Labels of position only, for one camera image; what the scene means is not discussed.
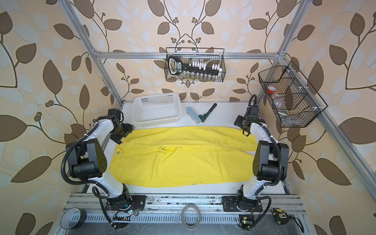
tape roll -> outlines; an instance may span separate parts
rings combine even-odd
[[[71,222],[73,215],[79,215],[79,219],[76,223]],[[76,229],[81,227],[81,225],[86,221],[87,213],[84,209],[71,208],[64,213],[61,218],[60,225],[63,229]]]
[[[186,222],[185,222],[185,219],[184,219],[184,213],[187,209],[189,208],[192,208],[194,209],[195,211],[197,211],[197,223],[194,224],[194,225],[188,225]],[[182,218],[182,223],[185,227],[189,228],[189,229],[194,229],[195,227],[197,227],[201,221],[201,213],[200,213],[200,210],[199,208],[196,206],[196,205],[193,205],[193,204],[188,204],[184,207],[184,209],[182,210],[182,214],[181,214],[181,218]]]

leaf wallpaper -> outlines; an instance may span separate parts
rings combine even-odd
[[[46,235],[58,224],[78,190],[60,176],[65,145],[118,106],[72,29],[56,1],[0,1],[4,234]]]
[[[96,50],[161,52],[166,47],[224,48],[225,52],[277,52],[299,1],[72,0]],[[245,101],[258,94],[257,73],[269,60],[225,60],[224,82],[165,79],[162,59],[104,59],[124,100],[177,92],[181,100]]]
[[[374,171],[375,11],[371,0],[314,0],[286,54]],[[281,128],[267,100],[261,112],[273,134],[290,146],[288,182],[302,197],[316,233],[373,234],[376,204],[320,122]],[[354,199],[359,204],[353,205]],[[349,211],[360,216],[354,220]]]

tool handle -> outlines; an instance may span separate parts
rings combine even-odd
[[[209,111],[206,113],[206,114],[210,114],[211,111],[213,111],[213,109],[217,106],[217,103],[214,103],[213,106],[209,109]]]

wire basket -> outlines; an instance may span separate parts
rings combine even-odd
[[[166,80],[223,82],[226,74],[223,54],[224,49],[220,48],[167,47]]]
[[[299,82],[294,75],[295,67],[290,62],[288,66],[273,66],[259,72],[261,87],[280,127],[306,127],[327,107],[308,80],[307,85]],[[322,104],[317,104],[306,89],[318,94]]]

white laundry basket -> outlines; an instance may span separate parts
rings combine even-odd
[[[179,121],[182,105],[177,93],[137,97],[133,101],[132,123],[141,127]]]

